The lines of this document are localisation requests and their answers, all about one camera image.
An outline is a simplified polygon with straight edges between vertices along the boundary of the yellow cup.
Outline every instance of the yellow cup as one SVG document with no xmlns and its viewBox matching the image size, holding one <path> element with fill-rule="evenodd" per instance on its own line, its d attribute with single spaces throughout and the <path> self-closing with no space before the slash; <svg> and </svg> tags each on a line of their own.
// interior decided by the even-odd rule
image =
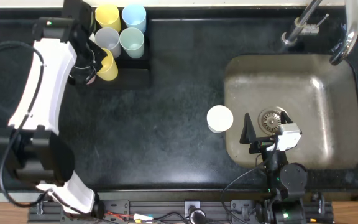
<svg viewBox="0 0 358 224">
<path fill-rule="evenodd" d="M 107 53 L 107 56 L 101 62 L 103 67 L 96 74 L 105 81 L 111 81 L 118 75 L 117 64 L 114 61 L 114 57 L 112 57 L 111 51 L 105 48 L 102 49 Z"/>
<path fill-rule="evenodd" d="M 96 21 L 101 27 L 110 27 L 117 32 L 121 31 L 121 21 L 119 18 L 119 11 L 117 6 L 113 4 L 103 4 L 96 8 Z"/>
</svg>

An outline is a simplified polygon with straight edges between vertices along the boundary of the cup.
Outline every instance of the cup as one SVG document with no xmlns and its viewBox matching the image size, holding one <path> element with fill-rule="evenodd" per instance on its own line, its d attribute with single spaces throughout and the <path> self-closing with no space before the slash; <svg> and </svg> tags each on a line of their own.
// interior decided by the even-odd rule
<svg viewBox="0 0 358 224">
<path fill-rule="evenodd" d="M 107 53 L 107 56 L 102 60 L 102 68 L 96 74 L 105 81 L 111 81 L 117 77 L 118 68 L 110 50 L 102 49 Z"/>
<path fill-rule="evenodd" d="M 209 109 L 206 120 L 209 130 L 213 133 L 221 133 L 232 126 L 233 114 L 229 108 L 217 105 Z"/>
<path fill-rule="evenodd" d="M 121 45 L 119 44 L 118 32 L 110 27 L 102 28 L 97 31 L 95 42 L 99 47 L 109 49 L 114 58 L 118 58 L 121 54 Z"/>
<path fill-rule="evenodd" d="M 121 31 L 121 21 L 119 19 L 119 11 L 117 6 L 113 4 L 103 4 L 95 10 L 96 21 L 101 27 L 110 27 L 117 32 Z"/>
<path fill-rule="evenodd" d="M 146 9 L 139 4 L 128 5 L 122 10 L 122 19 L 128 27 L 146 31 Z"/>
<path fill-rule="evenodd" d="M 126 28 L 119 36 L 119 42 L 131 58 L 140 58 L 144 53 L 144 36 L 138 28 Z"/>
</svg>

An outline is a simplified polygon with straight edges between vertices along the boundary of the sink basin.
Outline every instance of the sink basin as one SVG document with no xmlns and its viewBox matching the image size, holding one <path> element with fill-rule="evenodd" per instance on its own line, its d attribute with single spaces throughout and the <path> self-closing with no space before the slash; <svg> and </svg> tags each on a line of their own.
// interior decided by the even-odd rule
<svg viewBox="0 0 358 224">
<path fill-rule="evenodd" d="M 255 166 L 256 154 L 240 144 L 246 112 L 257 136 L 278 129 L 285 110 L 302 130 L 289 162 L 310 169 L 345 169 L 358 164 L 358 100 L 351 66 L 329 63 L 330 55 L 243 55 L 226 68 L 225 105 L 234 122 L 226 149 L 241 166 Z"/>
</svg>

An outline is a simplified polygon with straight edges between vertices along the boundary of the faucet spout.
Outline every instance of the faucet spout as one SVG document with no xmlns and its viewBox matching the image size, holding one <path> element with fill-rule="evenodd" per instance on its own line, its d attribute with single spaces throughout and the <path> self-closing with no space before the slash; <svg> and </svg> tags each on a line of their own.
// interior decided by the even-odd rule
<svg viewBox="0 0 358 224">
<path fill-rule="evenodd" d="M 341 63 L 350 54 L 358 36 L 358 0 L 345 0 L 345 5 L 346 36 L 340 50 L 329 59 L 331 65 Z"/>
</svg>

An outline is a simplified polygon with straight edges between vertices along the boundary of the wooden surface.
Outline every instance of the wooden surface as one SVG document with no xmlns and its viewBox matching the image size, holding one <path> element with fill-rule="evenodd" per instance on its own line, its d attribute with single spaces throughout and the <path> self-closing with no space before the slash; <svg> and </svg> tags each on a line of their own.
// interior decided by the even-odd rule
<svg viewBox="0 0 358 224">
<path fill-rule="evenodd" d="M 358 224 L 358 202 L 333 202 L 336 224 Z M 0 223 L 26 224 L 27 209 L 0 202 Z"/>
</svg>

